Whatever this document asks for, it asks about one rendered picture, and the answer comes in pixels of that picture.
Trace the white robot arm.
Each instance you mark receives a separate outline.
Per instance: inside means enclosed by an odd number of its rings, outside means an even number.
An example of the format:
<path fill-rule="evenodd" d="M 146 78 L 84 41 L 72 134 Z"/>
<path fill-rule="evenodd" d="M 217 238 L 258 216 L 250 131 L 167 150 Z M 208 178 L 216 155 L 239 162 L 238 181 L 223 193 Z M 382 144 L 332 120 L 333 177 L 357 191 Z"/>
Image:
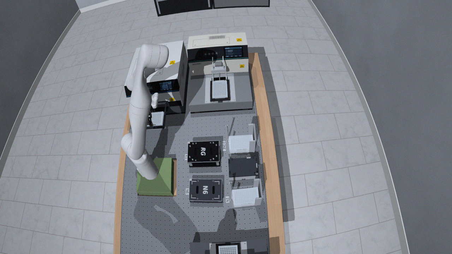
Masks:
<path fill-rule="evenodd" d="M 159 94 L 151 93 L 147 86 L 150 74 L 160 70 L 168 61 L 168 47 L 160 44 L 143 44 L 140 48 L 137 67 L 126 81 L 131 91 L 129 120 L 131 131 L 123 136 L 121 147 L 138 172 L 148 180 L 157 177 L 159 170 L 145 149 L 146 130 L 151 106 L 157 108 Z"/>

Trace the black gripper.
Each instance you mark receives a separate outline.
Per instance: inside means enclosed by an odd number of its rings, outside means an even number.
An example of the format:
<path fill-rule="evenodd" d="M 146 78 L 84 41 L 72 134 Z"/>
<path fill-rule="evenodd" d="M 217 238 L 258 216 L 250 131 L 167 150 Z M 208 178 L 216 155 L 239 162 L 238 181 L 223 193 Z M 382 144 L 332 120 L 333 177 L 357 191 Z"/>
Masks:
<path fill-rule="evenodd" d="M 151 113 L 153 113 L 153 112 L 155 112 L 155 111 L 154 111 L 154 108 L 152 108 L 152 106 L 151 106 L 150 112 L 149 112 L 150 117 L 148 117 L 148 123 L 147 123 L 147 125 L 149 125 L 149 126 L 153 126 L 153 123 L 152 123 L 152 121 L 151 121 L 151 118 L 152 118 Z M 150 120 L 149 120 L 149 119 L 150 119 Z"/>

